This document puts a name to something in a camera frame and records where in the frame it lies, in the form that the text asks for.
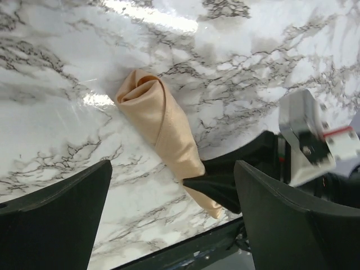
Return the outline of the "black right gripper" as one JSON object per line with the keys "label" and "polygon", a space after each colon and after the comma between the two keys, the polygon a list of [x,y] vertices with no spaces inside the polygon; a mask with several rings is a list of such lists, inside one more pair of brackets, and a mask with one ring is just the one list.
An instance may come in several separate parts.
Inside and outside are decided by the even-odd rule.
{"label": "black right gripper", "polygon": [[[293,172],[291,162],[294,161],[294,158],[291,157],[292,149],[281,135],[278,135],[277,146],[280,161],[278,179],[289,185],[291,173]],[[301,184],[296,184],[294,187],[322,200],[359,208],[359,163],[355,163],[355,161],[359,161],[359,158],[346,161],[344,165],[340,166],[342,169],[345,169],[350,164],[353,165],[347,175],[324,172],[318,177]]]}

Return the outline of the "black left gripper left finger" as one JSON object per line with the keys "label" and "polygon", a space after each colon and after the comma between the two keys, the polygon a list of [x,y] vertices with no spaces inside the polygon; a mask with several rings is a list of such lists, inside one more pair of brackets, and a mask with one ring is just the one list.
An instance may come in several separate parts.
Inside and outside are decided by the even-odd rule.
{"label": "black left gripper left finger", "polygon": [[87,269],[112,171],[103,160],[1,203],[1,269]]}

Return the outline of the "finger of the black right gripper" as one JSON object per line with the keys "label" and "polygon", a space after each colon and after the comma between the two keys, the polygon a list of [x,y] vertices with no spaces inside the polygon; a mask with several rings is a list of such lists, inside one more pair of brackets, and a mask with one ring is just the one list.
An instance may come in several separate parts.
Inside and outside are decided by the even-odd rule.
{"label": "finger of the black right gripper", "polygon": [[241,206],[232,174],[210,175],[187,178],[185,187],[199,191],[235,214],[241,213]]}
{"label": "finger of the black right gripper", "polygon": [[266,175],[279,180],[278,136],[264,131],[246,145],[222,156],[203,162],[204,180],[233,180],[237,161],[245,161]]}

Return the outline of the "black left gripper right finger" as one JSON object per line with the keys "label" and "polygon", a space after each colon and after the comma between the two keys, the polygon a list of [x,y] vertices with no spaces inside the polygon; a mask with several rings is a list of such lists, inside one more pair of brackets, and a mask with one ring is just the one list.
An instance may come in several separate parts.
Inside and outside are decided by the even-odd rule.
{"label": "black left gripper right finger", "polygon": [[359,209],[311,196],[244,161],[234,176],[256,269],[359,269]]}

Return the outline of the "peach cloth napkin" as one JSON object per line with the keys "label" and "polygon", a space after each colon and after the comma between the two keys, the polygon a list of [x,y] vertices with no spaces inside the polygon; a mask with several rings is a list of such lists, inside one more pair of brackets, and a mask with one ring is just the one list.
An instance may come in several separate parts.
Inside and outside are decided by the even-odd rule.
{"label": "peach cloth napkin", "polygon": [[133,70],[115,103],[180,183],[205,175],[187,116],[160,78]]}

